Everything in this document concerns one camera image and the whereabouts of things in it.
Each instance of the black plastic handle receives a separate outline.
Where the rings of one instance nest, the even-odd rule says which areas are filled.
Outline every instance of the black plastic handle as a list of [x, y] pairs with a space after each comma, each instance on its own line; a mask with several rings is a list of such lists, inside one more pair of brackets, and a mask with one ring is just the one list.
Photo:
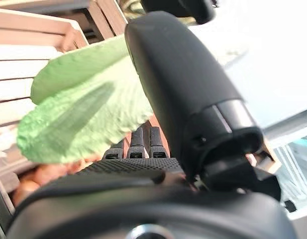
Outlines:
[[240, 153], [261, 147], [261, 130], [242, 97], [207, 48], [174, 16], [152, 12], [137, 18], [127, 25], [125, 37], [171, 152], [187, 174], [193, 177], [208, 153], [229, 140]]

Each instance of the wooden slat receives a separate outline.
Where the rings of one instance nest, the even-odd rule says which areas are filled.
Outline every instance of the wooden slat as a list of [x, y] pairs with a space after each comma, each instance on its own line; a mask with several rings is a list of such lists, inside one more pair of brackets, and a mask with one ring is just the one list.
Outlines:
[[97, 0], [114, 33], [118, 36], [124, 33], [127, 21], [115, 0]]
[[4, 9], [23, 9], [50, 6], [55, 4], [76, 3], [77, 0], [0, 0], [0, 8]]
[[11, 31], [0, 29], [0, 44], [43, 45], [59, 47], [63, 36], [38, 32]]
[[88, 46], [88, 41], [81, 30], [70, 28], [61, 44], [62, 51], [71, 51]]
[[84, 46], [88, 46], [89, 43], [85, 37], [85, 35], [82, 32], [79, 32], [75, 36], [75, 44], [78, 48], [82, 48]]
[[47, 60], [0, 61], [0, 80], [32, 78], [47, 65]]
[[88, 11], [90, 13], [90, 15], [92, 16], [97, 28], [99, 29], [102, 37], [104, 39], [108, 39], [110, 37], [113, 37], [114, 34], [111, 31], [100, 7], [98, 6], [98, 4], [95, 1], [91, 1]]
[[73, 29], [72, 27], [69, 28], [60, 46], [63, 52], [72, 51], [76, 49], [75, 45], [73, 44], [76, 37], [76, 33], [77, 31], [75, 29]]
[[0, 45], [0, 61], [49, 60], [61, 55], [53, 46]]
[[72, 22], [58, 17], [0, 9], [0, 28], [65, 35]]
[[32, 82], [32, 78], [0, 81], [0, 101], [29, 97]]
[[0, 125], [18, 121], [34, 108], [30, 99], [0, 103]]

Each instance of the black plastic part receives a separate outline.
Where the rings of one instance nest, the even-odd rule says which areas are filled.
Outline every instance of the black plastic part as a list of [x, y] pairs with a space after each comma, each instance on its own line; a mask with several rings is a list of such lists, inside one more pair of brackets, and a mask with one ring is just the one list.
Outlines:
[[148, 185], [153, 185], [153, 181], [149, 177], [131, 177], [131, 175], [110, 175], [101, 173], [68, 175], [39, 188], [35, 193], [31, 194], [24, 201], [22, 201], [12, 215], [10, 225], [26, 207], [41, 199], [68, 197], [70, 195]]
[[124, 139], [119, 143], [114, 144], [108, 149], [102, 159], [122, 159], [123, 158], [123, 147], [124, 147]]
[[179, 0], [141, 0], [141, 4], [146, 12], [166, 11], [177, 17], [191, 16]]
[[223, 145], [236, 145], [240, 154], [261, 148], [262, 132], [242, 97], [212, 54], [174, 16], [152, 12], [137, 18], [127, 25], [125, 38], [170, 151], [190, 181]]
[[5, 201], [0, 193], [0, 227], [4, 233], [6, 233], [8, 222], [11, 219], [11, 213], [9, 212]]
[[94, 162], [92, 165], [88, 166], [77, 174], [87, 175], [90, 173], [105, 173], [134, 175], [134, 172], [142, 172], [147, 170], [183, 173], [175, 158], [126, 158]]
[[167, 150], [163, 147], [160, 128], [150, 127], [150, 158], [168, 158]]
[[287, 200], [284, 203], [285, 203], [285, 208], [288, 210], [288, 212], [293, 213], [293, 212], [297, 211], [296, 206], [294, 205], [294, 203], [291, 200]]
[[171, 225], [197, 238], [296, 238], [284, 208], [268, 196], [149, 186], [35, 201], [15, 219], [7, 239], [96, 238], [143, 223]]
[[242, 188], [267, 194], [277, 201], [281, 199], [277, 177], [252, 167], [243, 155], [221, 158], [208, 164], [200, 176], [206, 187], [214, 191], [225, 192]]
[[141, 0], [146, 12], [165, 11], [176, 17], [195, 18], [204, 24], [214, 18], [213, 3], [210, 0]]
[[132, 132], [127, 158], [145, 158], [142, 128]]
[[215, 17], [210, 0], [179, 0], [180, 4], [195, 18], [198, 24], [204, 24]]

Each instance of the wooden crate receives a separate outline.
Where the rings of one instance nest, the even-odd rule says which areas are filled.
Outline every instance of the wooden crate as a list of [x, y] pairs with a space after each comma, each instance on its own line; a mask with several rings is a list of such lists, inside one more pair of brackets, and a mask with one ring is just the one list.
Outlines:
[[35, 108], [32, 79], [49, 59], [87, 45], [75, 21], [0, 9], [0, 193], [10, 212], [17, 175], [35, 166], [16, 146], [17, 124]]
[[39, 14], [73, 11], [58, 16], [73, 18], [82, 28], [92, 25], [100, 40], [123, 34], [127, 23], [115, 0], [0, 0], [0, 8]]

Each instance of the metal ring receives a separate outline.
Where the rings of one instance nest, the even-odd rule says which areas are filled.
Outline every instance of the metal ring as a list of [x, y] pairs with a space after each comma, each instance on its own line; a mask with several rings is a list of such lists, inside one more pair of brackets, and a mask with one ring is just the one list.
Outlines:
[[132, 229], [125, 239], [139, 239], [140, 236], [143, 236], [148, 233], [158, 234], [165, 239], [174, 239], [173, 235], [166, 228], [156, 225], [156, 224], [143, 224], [139, 225], [136, 228]]

